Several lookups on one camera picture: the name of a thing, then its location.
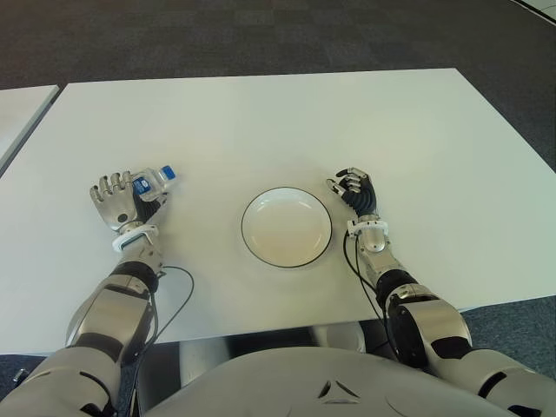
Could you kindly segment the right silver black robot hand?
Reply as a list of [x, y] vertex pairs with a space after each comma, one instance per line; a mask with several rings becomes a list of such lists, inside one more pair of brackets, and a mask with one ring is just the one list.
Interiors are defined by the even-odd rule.
[[347, 168], [328, 178], [328, 188], [337, 194], [359, 217], [376, 213], [377, 200], [369, 175], [357, 168]]

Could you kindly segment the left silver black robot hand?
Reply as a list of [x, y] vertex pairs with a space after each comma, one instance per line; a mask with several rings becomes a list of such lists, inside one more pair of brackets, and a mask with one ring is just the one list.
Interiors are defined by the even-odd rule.
[[154, 201], [145, 202], [135, 192], [129, 171], [102, 176], [89, 193], [105, 224], [119, 235], [143, 224], [157, 223], [157, 214], [169, 199], [168, 193], [162, 193]]

